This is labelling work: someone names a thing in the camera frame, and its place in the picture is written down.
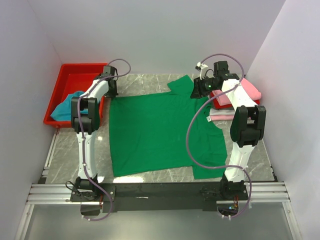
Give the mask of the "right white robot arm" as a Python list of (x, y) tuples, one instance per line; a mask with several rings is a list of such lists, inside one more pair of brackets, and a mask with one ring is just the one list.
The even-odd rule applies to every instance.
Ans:
[(230, 127), (233, 142), (229, 164), (220, 181), (219, 193), (224, 200), (233, 200), (245, 194), (248, 178), (246, 167), (252, 151), (262, 140), (265, 131), (266, 108), (256, 104), (242, 86), (242, 77), (230, 73), (227, 61), (213, 64), (213, 76), (201, 73), (193, 80), (190, 98), (200, 99), (220, 90), (230, 100), (235, 114)]

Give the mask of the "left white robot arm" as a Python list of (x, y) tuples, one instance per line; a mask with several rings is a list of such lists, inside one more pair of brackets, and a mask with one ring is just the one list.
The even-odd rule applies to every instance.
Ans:
[(118, 95), (117, 73), (115, 67), (105, 65), (90, 87), (80, 96), (71, 99), (71, 126), (76, 132), (79, 151), (78, 177), (72, 193), (88, 201), (110, 196), (98, 183), (95, 140), (100, 127), (101, 100), (105, 96), (114, 98)]

